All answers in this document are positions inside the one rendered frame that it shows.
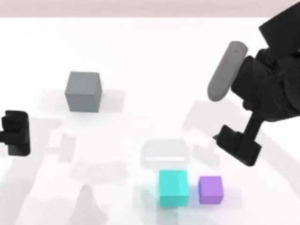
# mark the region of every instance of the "purple cube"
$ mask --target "purple cube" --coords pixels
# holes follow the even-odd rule
[[[224,197],[220,176],[203,176],[198,183],[200,204],[220,204]]]

